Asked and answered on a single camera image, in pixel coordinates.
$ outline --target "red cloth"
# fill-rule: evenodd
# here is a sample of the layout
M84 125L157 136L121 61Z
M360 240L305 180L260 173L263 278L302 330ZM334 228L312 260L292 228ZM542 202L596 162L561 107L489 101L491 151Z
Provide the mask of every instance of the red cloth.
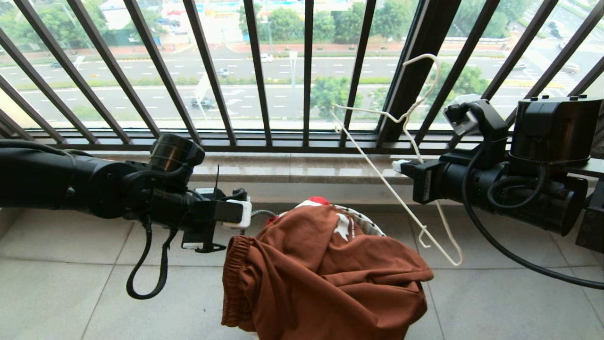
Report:
M334 232L341 211L302 206L231 239L222 324L260 339L402 339L427 309L422 258L390 237Z

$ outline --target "wire hanger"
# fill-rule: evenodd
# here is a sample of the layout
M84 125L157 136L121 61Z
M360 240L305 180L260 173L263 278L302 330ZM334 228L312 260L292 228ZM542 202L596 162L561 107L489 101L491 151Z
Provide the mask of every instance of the wire hanger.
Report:
M420 222L420 220L417 218L417 216L415 216L415 214L411 211L411 209L407 206L407 204L405 204L405 202L402 200L402 198L399 196L399 194L396 193L396 191L394 190L394 188L392 188L392 186L390 185L390 183L388 183L388 181L386 180L386 178L384 178L384 176L382 175L382 173L376 168L376 166L373 164L373 162L369 159L369 157L367 157L367 155L365 154L365 152L361 149L361 147L356 143L356 141L354 140L354 138L350 135L350 133L348 132L348 130L344 127L344 124L342 123L342 121L340 121L338 119L338 116L336 116L336 114L333 112L333 108L337 107L337 108L343 108L343 109L347 109L347 110L355 110L355 111L363 111L363 112L369 112L369 113L377 113L377 114L381 114L386 116L388 119L392 120L394 123L400 123L403 120L405 120L405 122L403 123L403 132L405 133L405 136L407 136L407 138L409 138L409 141L411 142L411 146L413 147L413 150L415 151L418 161L420 163L423 163L423 157L421 155L421 153L419 152L419 148L417 147L417 143L415 142L415 140L413 139L413 137L411 136L411 134L409 133L409 131L407 130L407 124L409 123L409 116L411 115L411 113L415 110L415 108L417 108L425 99L426 97L428 97L433 91L434 88L436 87L436 84L438 84L439 81L439 77L440 77L440 61L436 58L435 55L433 54L429 54L429 53L425 53L425 54L421 54L415 58L412 58L406 62L403 63L403 66L407 66L409 64L412 64L418 60L424 59L424 58L429 58L432 59L434 61L434 65L436 65L436 76L434 78L434 81L432 82L432 84L430 85L430 88L427 90L426 94L424 94L423 97L419 97L415 103L413 103L413 105L411 105L411 107L409 107L409 109L407 110L407 112L405 112L400 118L394 118L394 116L392 116L390 113L388 112L384 112L384 111L378 111L378 110L370 110L370 109L362 109L362 108L353 108L353 107L349 107L349 106L342 106L342 105L338 105L338 104L333 104L331 107L331 114L333 116L333 118L336 120L336 122L338 122L339 124L339 128L344 131L344 133L346 133L346 135L348 136L348 138L350 138L350 141L355 145L356 149L361 153L361 155L365 158L365 160L367 161L367 163L371 166L371 168L375 171L375 173L379 176L379 178L382 180L382 182L386 185L386 187L390 190L390 192L394 195L394 197L396 198L396 200L400 203L400 205L403 206L403 208L405 208L405 210L410 214L411 218L413 218L413 220L417 223L417 225L422 229L421 233L418 236L418 240L420 242L420 244L424 247L424 248L430 248L431 245L426 244L423 240L423 236L427 235L428 238L432 241L432 243L434 243L434 245L436 245L436 248L438 248L440 250L440 252L443 254L443 256L445 256L445 258L455 267L461 266L461 264L463 263L463 252L461 251L460 246L457 244L457 242L455 241L455 238L453 237L453 234L451 233L451 229L449 228L449 223L447 222L447 219L445 217L445 213L443 212L442 207L440 206L440 202L438 200L436 200L436 208L439 210L439 215L440 218L443 221L443 224L445 226L445 230L447 231L447 235L449 236L449 239L451 241L451 243L453 244L453 246L455 247L455 249L457 250L457 254L459 256L459 261L455 262L450 256L449 254L441 247L441 245L439 244L438 241L436 241L436 239L434 239L434 237L432 236L432 234L430 234L430 232L428 231L428 227L426 225L424 225L423 223Z

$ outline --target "white car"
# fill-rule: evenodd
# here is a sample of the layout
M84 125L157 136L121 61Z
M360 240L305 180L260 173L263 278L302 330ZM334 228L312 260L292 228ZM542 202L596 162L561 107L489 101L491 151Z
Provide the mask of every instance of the white car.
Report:
M275 58L272 57L272 54L261 53L260 54L260 62L272 62Z

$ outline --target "black metal railing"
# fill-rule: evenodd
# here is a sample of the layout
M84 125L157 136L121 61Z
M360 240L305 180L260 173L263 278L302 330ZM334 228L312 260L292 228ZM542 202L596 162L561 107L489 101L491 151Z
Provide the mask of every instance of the black metal railing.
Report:
M132 22L144 44L149 56L159 73L161 81L165 86L180 119L185 125L184 129L171 129L170 132L190 138L204 146L207 151L233 151L233 152L328 152L328 153L356 153L351 143L346 142L343 133L334 131L320 131L310 128L310 96L311 96L311 68L312 68L312 44L313 44L313 1L306 1L304 6L304 93L303 93L303 128L297 131L282 129L271 129L267 104L265 80L263 75L262 60L260 55L259 34L256 23L254 4L250 0L243 2L246 25L249 32L252 62L255 71L262 115L263 129L235 130L231 124L227 110L227 104L220 89L219 77L216 74L211 58L211 51L204 35L198 9L194 0L183 0L184 7L190 21L191 30L195 43L199 49L206 75L210 83L217 108L220 112L224 130L210 131L195 127L186 105L176 88L175 82L170 76L167 66L162 58L152 32L143 18L143 13L136 1L125 1L125 6L132 18ZM34 69L32 64L26 60L17 46L10 40L4 30L0 28L0 44L8 55L16 62L23 72L32 80L35 86L47 96L49 101L59 110L73 128L53 128L19 93L10 83L0 76L0 88L11 98L25 113L39 126L38 128L22 128L5 111L0 110L0 137L8 139L37 140L59 148L78 148L85 150L108 150L108 151L137 151L147 150L149 146L161 133L153 117L145 108L132 84L128 81L124 71L120 68L116 58L111 53L109 46L103 40L99 30L95 27L90 15L81 0L67 0L68 5L82 25L83 30L98 51L99 55L117 80L117 83L132 103L146 125L146 129L124 129L105 107L105 104L93 92L86 83L80 72L72 64L69 57L63 51L59 43L52 36L49 29L44 25L40 16L36 13L29 1L15 1L23 17L30 23L40 40L47 46L49 52L56 58L59 64L73 80L77 88L84 94L96 112L108 124L108 129L88 128L73 113L73 111L54 92L52 87L46 83L43 77ZM403 67L403 63L422 53L437 54L445 41L445 37L454 16L459 8L461 0L420 0L416 14L411 24L405 45L401 51L398 66L395 70L393 81L385 99L384 110L395 117L400 117L406 109L416 100L425 79L428 77L432 62L421 60L413 65ZM447 96L458 81L461 72L467 65L472 53L477 46L489 24L499 0L486 0L482 11L477 17L469 36L467 37L455 63L436 95L421 127L412 131L415 140L420 144L420 149L426 155L438 155L447 149L455 147L458 143L476 143L477 139L472 136L463 140L452 135L451 131L435 131L431 129L441 106L445 103ZM552 13L557 0L544 0L534 15L526 30L516 43L514 49L503 62L503 65L492 79L482 98L491 99L514 69L521 56L526 52L529 44L534 40L539 30ZM368 0L365 12L359 44L357 47L355 63L352 72L352 81L347 99L348 106L355 103L361 68L367 51L367 42L374 13L376 11L376 0ZM540 94L558 71L569 60L579 45L590 34L592 29L601 20L604 14L604 0L600 0L591 13L584 20L575 34L570 38L566 46L549 65L538 81L530 88L525 98ZM604 57L585 75L585 77L570 91L569 95L577 95L585 91L604 71ZM344 124L350 127L352 111L347 110L344 115ZM515 118L513 111L507 118L512 124ZM373 154L412 154L413 150L405 136L401 136L401 124L380 118L375 131L354 131L353 137L365 149L367 153Z

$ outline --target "tiled floor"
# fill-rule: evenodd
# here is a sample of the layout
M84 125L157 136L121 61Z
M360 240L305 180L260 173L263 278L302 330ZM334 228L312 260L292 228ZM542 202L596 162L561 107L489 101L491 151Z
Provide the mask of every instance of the tiled floor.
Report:
M413 210L454 254L435 207ZM446 212L464 249L460 268L435 247L421 247L419 228L406 216L368 213L386 234L419 248L434 269L434 279L424 285L428 312L411 326L407 339L604 339L603 291L520 267L484 240L463 208ZM572 240L505 218L480 217L518 255L604 281L596 257ZM135 281L142 292L156 283L159 248L167 235L154 231L148 265ZM229 237L229 231L217 229L215 241L225 244ZM156 298L136 301L125 285L144 246L142 227L75 212L25 211L0 239L0 339L251 339L220 325L224 252L198 254L179 244L177 237L165 289Z

